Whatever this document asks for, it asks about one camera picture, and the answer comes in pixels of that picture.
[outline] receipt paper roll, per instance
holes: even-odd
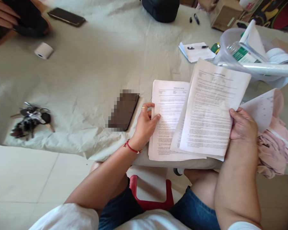
[[[48,44],[44,42],[42,42],[34,51],[34,53],[37,56],[43,59],[47,59],[51,55],[52,52],[53,52],[53,48],[51,48],[51,46],[49,46]]]

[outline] black bag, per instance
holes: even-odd
[[[159,22],[175,20],[179,8],[179,0],[142,0],[143,7]]]

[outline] red stool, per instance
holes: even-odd
[[[166,180],[166,201],[165,202],[155,202],[155,201],[143,201],[137,198],[137,175],[132,175],[130,178],[130,186],[129,188],[132,191],[132,194],[136,201],[139,203],[141,208],[144,211],[154,210],[154,209],[163,209],[169,210],[174,206],[173,194],[172,194],[172,182],[170,180]]]

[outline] stack of papers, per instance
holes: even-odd
[[[193,43],[188,45],[184,45],[181,42],[178,47],[190,63],[195,63],[200,58],[206,61],[213,60],[216,54],[213,53],[209,48],[202,49],[202,46],[207,45],[204,42]]]
[[[223,161],[232,127],[229,109],[238,109],[250,79],[199,59],[190,83],[155,80],[152,117],[159,113],[161,119],[149,141],[149,159]]]

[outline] denim shorts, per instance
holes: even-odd
[[[132,195],[129,182],[128,178],[128,186],[124,192],[110,200],[103,209],[98,229],[112,230],[144,212]],[[187,187],[183,197],[168,211],[190,229],[220,229],[215,210],[205,205],[192,192],[190,186]]]

